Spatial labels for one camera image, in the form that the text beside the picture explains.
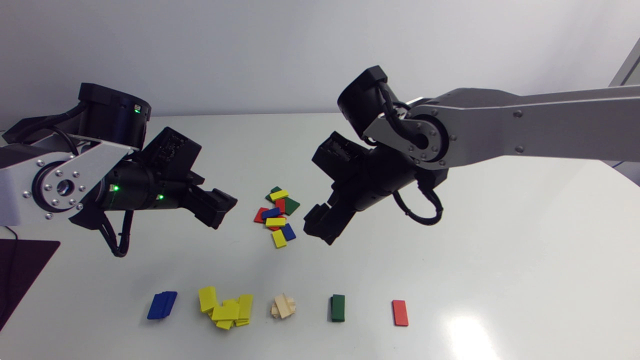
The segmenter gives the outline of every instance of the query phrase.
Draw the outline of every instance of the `black cable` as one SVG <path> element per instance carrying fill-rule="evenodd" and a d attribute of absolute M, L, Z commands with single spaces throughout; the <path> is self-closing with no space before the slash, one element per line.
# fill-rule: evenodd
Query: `black cable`
<path fill-rule="evenodd" d="M 415 178 L 418 180 L 418 189 L 420 192 L 430 201 L 436 208 L 436 216 L 433 218 L 423 218 L 416 215 L 414 212 L 409 209 L 409 207 L 404 203 L 400 193 L 398 191 L 393 192 L 394 200 L 396 204 L 404 211 L 404 214 L 410 217 L 413 221 L 416 221 L 422 225 L 435 225 L 442 218 L 442 211 L 444 208 L 442 207 L 442 203 L 440 202 L 440 198 L 433 191 L 433 176 L 428 172 L 418 171 L 415 175 Z"/>
<path fill-rule="evenodd" d="M 378 142 L 371 141 L 371 139 L 368 136 L 363 137 L 362 141 L 364 141 L 369 146 L 378 146 Z"/>
<path fill-rule="evenodd" d="M 18 234 L 13 231 L 13 229 L 11 227 L 5 226 L 5 228 L 9 231 L 11 231 L 11 233 L 13 234 L 13 236 L 15 237 L 16 240 L 18 240 Z"/>
<path fill-rule="evenodd" d="M 18 234 L 15 231 L 13 231 L 13 229 L 11 227 L 5 226 L 5 228 L 12 232 L 12 234 L 15 237 L 15 239 L 13 241 L 13 250 L 12 250 L 11 258 L 9 260 L 8 270 L 6 272 L 6 286 L 5 286 L 5 293 L 4 293 L 4 304 L 2 306 L 2 309 L 0 309 L 0 316 L 2 316 L 4 314 L 4 310 L 6 310 L 6 306 L 9 304 L 9 289 L 10 289 L 10 283 L 11 283 L 11 274 L 12 274 L 12 270 L 13 270 L 13 260 L 15 259 L 15 254 L 16 254 L 17 249 L 18 249 L 18 241 L 20 241 L 20 238 L 18 237 Z"/>
<path fill-rule="evenodd" d="M 391 101 L 391 95 L 389 95 L 389 92 L 385 89 L 384 83 L 378 83 L 378 90 L 384 100 L 384 104 L 381 105 L 383 112 L 385 113 L 385 118 L 393 131 L 395 131 L 401 138 L 418 146 L 417 141 L 414 139 L 415 137 L 404 127 L 402 122 L 400 122 L 400 118 L 397 116 L 396 110 L 394 109 L 394 102 Z"/>
<path fill-rule="evenodd" d="M 113 255 L 118 258 L 124 258 L 129 251 L 129 238 L 131 236 L 131 224 L 133 223 L 133 210 L 127 210 L 124 212 L 124 220 L 122 220 L 122 232 L 120 235 L 120 245 L 118 245 L 118 240 L 116 238 L 116 233 L 113 230 L 113 226 L 111 226 L 111 222 L 108 217 L 104 217 L 104 222 L 102 223 L 102 227 L 99 229 L 100 234 L 107 242 L 109 249 Z"/>
<path fill-rule="evenodd" d="M 22 143 L 25 141 L 27 137 L 29 137 L 29 135 L 35 133 L 38 130 L 46 129 L 48 127 L 55 126 L 61 122 L 72 119 L 80 115 L 80 113 L 86 110 L 87 107 L 88 107 L 88 103 L 85 101 L 81 101 L 78 103 L 78 105 L 76 105 L 76 107 L 72 108 L 66 113 L 62 113 L 59 115 L 51 115 L 44 118 L 44 120 L 42 121 L 38 121 L 35 124 L 28 125 L 22 131 L 20 131 L 15 135 L 15 142 Z"/>
<path fill-rule="evenodd" d="M 405 103 L 403 103 L 401 101 L 394 101 L 393 105 L 400 106 L 402 108 L 405 108 L 406 110 L 411 110 L 411 106 L 409 106 L 409 105 L 407 105 L 407 104 L 405 104 Z"/>
<path fill-rule="evenodd" d="M 80 155 L 80 153 L 78 152 L 78 148 L 74 145 L 74 142 L 71 140 L 69 135 L 67 135 L 67 133 L 65 133 L 60 128 L 55 127 L 55 126 L 49 126 L 48 129 L 53 131 L 54 133 L 60 135 L 62 140 L 64 140 L 67 143 L 67 145 L 69 146 L 69 149 L 71 150 L 71 152 L 73 152 L 73 154 L 75 156 Z"/>

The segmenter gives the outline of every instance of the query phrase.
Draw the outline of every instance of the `stack of yellow blocks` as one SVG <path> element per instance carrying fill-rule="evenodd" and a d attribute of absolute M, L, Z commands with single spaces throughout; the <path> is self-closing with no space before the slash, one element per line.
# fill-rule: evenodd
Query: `stack of yellow blocks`
<path fill-rule="evenodd" d="M 243 294 L 238 299 L 228 299 L 218 304 L 216 288 L 207 286 L 198 290 L 200 296 L 200 311 L 211 317 L 220 329 L 229 330 L 232 326 L 249 325 L 251 322 L 251 307 L 253 295 Z"/>

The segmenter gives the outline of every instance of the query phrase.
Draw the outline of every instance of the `yellow block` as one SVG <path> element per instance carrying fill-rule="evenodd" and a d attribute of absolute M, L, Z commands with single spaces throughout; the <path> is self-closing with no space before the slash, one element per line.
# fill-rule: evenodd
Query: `yellow block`
<path fill-rule="evenodd" d="M 288 197 L 289 193 L 287 190 L 280 190 L 279 192 L 271 193 L 269 196 L 271 197 L 271 200 L 276 201 Z"/>
<path fill-rule="evenodd" d="M 284 238 L 282 230 L 276 230 L 271 233 L 273 242 L 276 244 L 276 249 L 287 246 L 287 240 Z"/>
<path fill-rule="evenodd" d="M 216 288 L 213 286 L 207 286 L 198 290 L 198 296 L 200 297 L 200 311 L 208 313 L 218 306 L 218 299 L 216 298 Z"/>
<path fill-rule="evenodd" d="M 283 227 L 287 225 L 286 218 L 267 218 L 267 222 L 265 223 L 267 227 Z"/>
<path fill-rule="evenodd" d="M 238 298 L 238 304 L 240 305 L 240 313 L 238 314 L 238 319 L 249 320 L 251 318 L 251 306 L 253 305 L 253 295 L 251 294 L 240 295 L 240 297 Z"/>
<path fill-rule="evenodd" d="M 211 320 L 238 320 L 240 305 L 235 302 L 227 302 L 224 306 L 216 306 L 211 313 Z"/>
<path fill-rule="evenodd" d="M 216 322 L 216 326 L 217 327 L 219 327 L 220 329 L 225 329 L 225 330 L 231 329 L 231 326 L 233 326 L 233 324 L 234 324 L 233 320 L 224 320 L 224 321 Z"/>

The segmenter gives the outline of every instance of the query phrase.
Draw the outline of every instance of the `blue block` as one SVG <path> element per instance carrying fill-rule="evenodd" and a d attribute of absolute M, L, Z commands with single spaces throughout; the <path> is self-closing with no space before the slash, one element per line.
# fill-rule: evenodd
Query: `blue block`
<path fill-rule="evenodd" d="M 284 235 L 284 238 L 287 239 L 287 241 L 296 238 L 296 233 L 293 232 L 291 224 L 284 225 L 284 227 L 281 227 L 280 229 L 282 230 L 282 234 Z"/>
<path fill-rule="evenodd" d="M 280 216 L 280 208 L 273 208 L 271 210 L 267 210 L 267 211 L 263 211 L 262 212 L 262 219 L 266 219 L 266 218 L 275 218 Z"/>
<path fill-rule="evenodd" d="M 171 309 L 173 309 L 173 303 L 175 302 L 175 298 L 178 297 L 178 293 L 176 291 L 165 291 L 167 294 L 166 304 L 164 305 L 163 318 L 166 318 L 171 314 Z"/>
<path fill-rule="evenodd" d="M 158 320 L 169 316 L 177 296 L 178 293 L 176 291 L 164 291 L 160 294 L 155 294 L 154 300 L 151 302 L 151 307 L 149 308 L 147 319 Z"/>

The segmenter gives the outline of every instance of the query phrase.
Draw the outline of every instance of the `pile of blocks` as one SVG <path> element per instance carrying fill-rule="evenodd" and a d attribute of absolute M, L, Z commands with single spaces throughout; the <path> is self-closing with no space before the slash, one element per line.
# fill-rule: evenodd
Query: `pile of blocks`
<path fill-rule="evenodd" d="M 277 186 L 271 189 L 265 199 L 274 204 L 273 209 L 260 208 L 253 221 L 264 224 L 269 230 L 273 231 L 271 237 L 276 249 L 280 249 L 287 246 L 287 241 L 296 238 L 296 234 L 293 232 L 291 225 L 287 224 L 287 218 L 283 214 L 293 214 L 300 207 L 300 203 L 290 198 L 287 190 L 282 190 Z"/>
<path fill-rule="evenodd" d="M 251 322 L 251 307 L 253 295 L 243 294 L 238 299 L 228 299 L 218 304 L 216 288 L 207 286 L 198 290 L 200 296 L 200 311 L 209 315 L 220 329 L 229 330 L 232 326 L 249 325 Z"/>
<path fill-rule="evenodd" d="M 280 294 L 275 297 L 271 305 L 271 316 L 274 318 L 288 318 L 296 312 L 296 302 L 293 298 Z"/>

